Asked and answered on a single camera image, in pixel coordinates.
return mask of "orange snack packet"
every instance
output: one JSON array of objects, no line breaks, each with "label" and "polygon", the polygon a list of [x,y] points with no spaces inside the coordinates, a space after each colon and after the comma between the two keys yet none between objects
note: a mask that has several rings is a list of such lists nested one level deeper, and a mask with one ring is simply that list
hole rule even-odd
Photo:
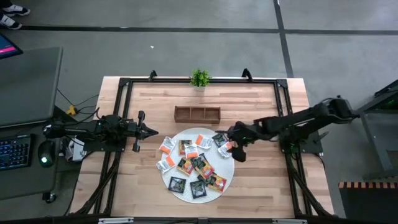
[{"label": "orange snack packet", "polygon": [[204,137],[203,135],[199,134],[197,141],[195,142],[197,146],[204,148],[204,149],[209,149],[211,147],[211,144],[213,143],[214,139]]},{"label": "orange snack packet", "polygon": [[204,154],[199,157],[191,159],[195,170],[204,178],[207,179],[214,172],[214,168],[209,164]]},{"label": "orange snack packet", "polygon": [[196,158],[199,156],[198,148],[196,144],[185,144],[185,157],[187,159]]},{"label": "orange snack packet", "polygon": [[222,178],[222,177],[220,177],[220,176],[218,176],[216,174],[213,174],[210,177],[210,181],[209,181],[207,187],[209,187],[211,189],[214,189],[214,190],[217,190],[219,192],[222,192],[224,190],[225,185],[226,185],[226,179],[225,178]]},{"label": "orange snack packet", "polygon": [[175,167],[175,163],[170,156],[167,156],[165,159],[160,160],[156,163],[156,167],[164,174],[169,171],[171,168]]},{"label": "orange snack packet", "polygon": [[180,155],[185,155],[185,144],[192,144],[191,140],[180,140],[178,144]]},{"label": "orange snack packet", "polygon": [[170,155],[170,153],[174,149],[175,144],[176,142],[172,138],[166,136],[166,138],[164,138],[163,140],[162,145],[159,147],[159,150],[163,151],[167,155]]},{"label": "orange snack packet", "polygon": [[225,143],[223,146],[219,147],[217,149],[217,151],[219,152],[219,154],[224,158],[227,159],[230,157],[230,153],[228,152],[228,150],[230,150],[232,148],[232,144],[230,142]]},{"label": "orange snack packet", "polygon": [[181,158],[180,162],[177,165],[177,169],[182,171],[184,174],[190,175],[193,171],[193,165],[191,163],[191,160]]}]

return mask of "white plate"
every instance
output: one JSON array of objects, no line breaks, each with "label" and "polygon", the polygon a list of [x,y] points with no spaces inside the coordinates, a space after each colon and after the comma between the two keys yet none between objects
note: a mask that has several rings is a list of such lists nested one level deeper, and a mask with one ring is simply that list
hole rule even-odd
[{"label": "white plate", "polygon": [[[213,137],[216,135],[216,133],[213,130],[206,129],[206,128],[191,128],[184,130],[177,135],[174,136],[174,140],[176,142],[176,145],[171,153],[171,158],[173,159],[175,165],[180,162],[182,157],[185,157],[185,155],[181,155],[178,153],[178,144],[179,140],[192,140],[192,143],[194,143],[197,140],[197,137],[199,134],[204,135],[205,137]],[[205,157],[207,161],[210,163],[210,165],[214,168],[215,173],[219,175],[220,177],[224,177],[226,179],[226,185],[224,188],[225,192],[227,188],[229,187],[229,184],[232,181],[232,178],[234,177],[234,170],[235,170],[235,164],[234,160],[231,157],[227,159],[223,159],[221,155],[217,151],[217,145],[213,143],[209,149],[202,149],[201,147],[198,147],[199,154],[205,153]],[[166,157],[166,153],[163,153],[162,159]],[[184,193],[177,193],[177,192],[172,192],[176,197],[179,199],[190,202],[190,203],[206,203],[210,202],[219,196],[221,196],[221,192],[218,192],[216,190],[210,189],[206,187],[206,194],[207,196],[200,197],[193,199],[192,197],[192,192],[191,192],[191,186],[190,182],[194,182],[198,180],[198,175],[199,173],[195,170],[192,171],[191,175],[184,174],[183,172],[179,171],[176,167],[172,168],[171,170],[167,171],[165,174],[162,175],[163,182],[166,185],[166,188],[169,187],[170,183],[170,178],[171,177],[178,177],[178,178],[183,178],[186,179],[187,182],[185,183],[185,190]]]}]

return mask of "white pot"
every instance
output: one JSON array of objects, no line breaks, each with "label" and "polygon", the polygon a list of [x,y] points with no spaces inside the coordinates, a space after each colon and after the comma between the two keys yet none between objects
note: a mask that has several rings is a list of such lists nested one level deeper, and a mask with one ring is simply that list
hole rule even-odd
[{"label": "white pot", "polygon": [[205,86],[193,86],[193,89],[195,91],[205,91]]}]

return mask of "sneaker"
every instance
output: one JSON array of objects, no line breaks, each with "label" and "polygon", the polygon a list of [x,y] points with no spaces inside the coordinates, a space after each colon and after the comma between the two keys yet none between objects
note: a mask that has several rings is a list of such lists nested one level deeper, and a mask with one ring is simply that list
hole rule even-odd
[{"label": "sneaker", "polygon": [[16,5],[12,5],[10,7],[3,8],[2,10],[3,10],[4,15],[6,15],[8,17],[12,17],[15,15],[26,16],[26,15],[29,15],[29,13],[30,13],[29,9],[24,8],[22,6],[16,6]]},{"label": "sneaker", "polygon": [[19,22],[16,22],[14,19],[11,19],[10,17],[3,15],[3,17],[0,20],[0,24],[7,27],[8,29],[20,29],[22,27],[22,24]]}]

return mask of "computer mouse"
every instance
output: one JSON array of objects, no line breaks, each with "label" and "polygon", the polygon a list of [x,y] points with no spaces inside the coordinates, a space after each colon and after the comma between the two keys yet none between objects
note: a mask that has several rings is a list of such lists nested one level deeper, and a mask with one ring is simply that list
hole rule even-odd
[{"label": "computer mouse", "polygon": [[37,150],[37,155],[42,167],[51,167],[55,162],[55,143],[49,140],[42,142]]}]

